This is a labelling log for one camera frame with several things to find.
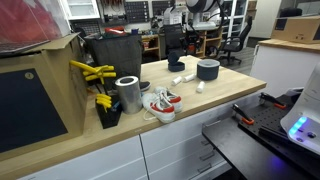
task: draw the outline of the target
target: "yellow clamp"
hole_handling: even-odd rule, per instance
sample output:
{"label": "yellow clamp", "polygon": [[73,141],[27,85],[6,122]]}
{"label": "yellow clamp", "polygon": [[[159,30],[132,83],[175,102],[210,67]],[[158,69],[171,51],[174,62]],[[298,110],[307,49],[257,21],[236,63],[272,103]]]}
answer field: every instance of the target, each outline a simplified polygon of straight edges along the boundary
{"label": "yellow clamp", "polygon": [[101,80],[101,84],[104,84],[104,79],[105,77],[116,77],[116,73],[115,72],[105,72],[105,71],[112,71],[114,70],[113,66],[108,66],[108,65],[104,65],[104,66],[99,66],[99,67],[91,67],[88,66],[86,64],[80,63],[78,61],[74,61],[74,60],[70,60],[70,64],[77,66],[79,68],[82,68],[83,71],[83,75],[87,76],[85,77],[86,81],[91,81],[97,78],[100,78]]}
{"label": "yellow clamp", "polygon": [[107,108],[111,108],[111,97],[105,94],[97,94],[96,98],[97,104],[100,104],[104,107],[104,110],[107,112]]}

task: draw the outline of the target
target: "wooden countertop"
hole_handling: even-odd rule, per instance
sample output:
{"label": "wooden countertop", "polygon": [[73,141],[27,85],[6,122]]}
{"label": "wooden countertop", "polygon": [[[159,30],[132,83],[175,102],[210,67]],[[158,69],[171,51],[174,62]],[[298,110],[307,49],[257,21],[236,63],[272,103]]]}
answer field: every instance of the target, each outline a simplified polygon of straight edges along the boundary
{"label": "wooden countertop", "polygon": [[[183,110],[176,115],[176,121],[266,86],[263,81],[223,67],[220,67],[216,80],[206,82],[202,94],[196,93],[196,87],[200,82],[198,78],[171,86],[171,81],[178,76],[196,74],[199,60],[192,56],[180,58],[186,68],[176,73],[168,71],[167,61],[142,65],[141,80],[151,82],[148,92],[152,92],[156,86],[164,86],[182,97]],[[88,96],[85,130],[82,136],[1,161],[0,179],[16,179],[164,125],[157,119],[145,121],[144,112],[145,110],[141,109],[134,115],[122,113],[116,127],[102,129],[94,108],[94,95],[91,94]]]}
{"label": "wooden countertop", "polygon": [[259,45],[320,54],[320,44],[301,44],[278,39],[260,41]]}

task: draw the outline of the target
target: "small white object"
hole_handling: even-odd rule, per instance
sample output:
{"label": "small white object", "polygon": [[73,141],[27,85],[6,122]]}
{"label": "small white object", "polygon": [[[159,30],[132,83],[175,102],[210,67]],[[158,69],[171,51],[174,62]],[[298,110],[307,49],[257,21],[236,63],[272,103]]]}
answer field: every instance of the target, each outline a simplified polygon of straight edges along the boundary
{"label": "small white object", "polygon": [[197,87],[197,92],[198,93],[202,93],[203,89],[204,89],[204,85],[205,83],[203,81],[201,81]]}
{"label": "small white object", "polygon": [[196,77],[195,74],[190,74],[189,76],[186,76],[183,78],[183,82],[189,82],[191,80],[194,80],[195,77]]}
{"label": "small white object", "polygon": [[182,80],[182,77],[179,76],[179,77],[175,78],[174,80],[172,80],[171,84],[173,86],[175,86],[175,85],[179,84],[181,82],[181,80]]}

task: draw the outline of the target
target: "machine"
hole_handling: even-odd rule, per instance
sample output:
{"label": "machine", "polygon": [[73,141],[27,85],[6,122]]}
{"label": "machine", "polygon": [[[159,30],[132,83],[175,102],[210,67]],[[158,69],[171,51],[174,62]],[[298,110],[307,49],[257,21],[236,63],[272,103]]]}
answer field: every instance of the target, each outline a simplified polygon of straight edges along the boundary
{"label": "machine", "polygon": [[221,28],[224,20],[224,12],[221,4],[224,0],[186,0],[186,6],[188,10],[193,13],[193,21],[188,23],[188,30],[213,30],[216,28],[216,23],[210,21],[210,19],[215,16],[221,16],[221,22],[219,28]]}
{"label": "machine", "polygon": [[320,63],[291,111],[281,119],[290,141],[320,155]]}

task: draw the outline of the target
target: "workbench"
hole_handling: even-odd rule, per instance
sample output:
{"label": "workbench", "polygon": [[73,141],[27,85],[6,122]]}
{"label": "workbench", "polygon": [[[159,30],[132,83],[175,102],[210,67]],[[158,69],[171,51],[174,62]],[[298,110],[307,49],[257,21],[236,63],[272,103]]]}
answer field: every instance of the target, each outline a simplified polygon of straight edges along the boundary
{"label": "workbench", "polygon": [[260,41],[250,76],[267,82],[264,92],[275,97],[287,89],[304,87],[320,61],[320,44],[270,39]]}
{"label": "workbench", "polygon": [[176,73],[168,71],[167,61],[142,65],[141,81],[151,82],[151,88],[146,93],[152,92],[156,86],[163,86],[182,97],[183,110],[176,114],[175,122],[164,125],[157,119],[146,121],[143,119],[145,110],[141,109],[134,115],[122,113],[116,127],[102,129],[94,107],[95,96],[89,93],[83,135],[1,161],[0,179],[16,179],[150,130],[173,126],[189,116],[205,111],[210,112],[213,107],[249,95],[266,86],[266,83],[261,80],[224,67],[220,67],[217,79],[206,81],[203,93],[196,92],[196,87],[200,82],[198,78],[188,83],[181,82],[177,86],[171,86],[171,81],[178,76],[185,77],[192,73],[196,74],[199,60],[192,56],[181,57],[180,61],[185,63],[186,68],[184,71]]}

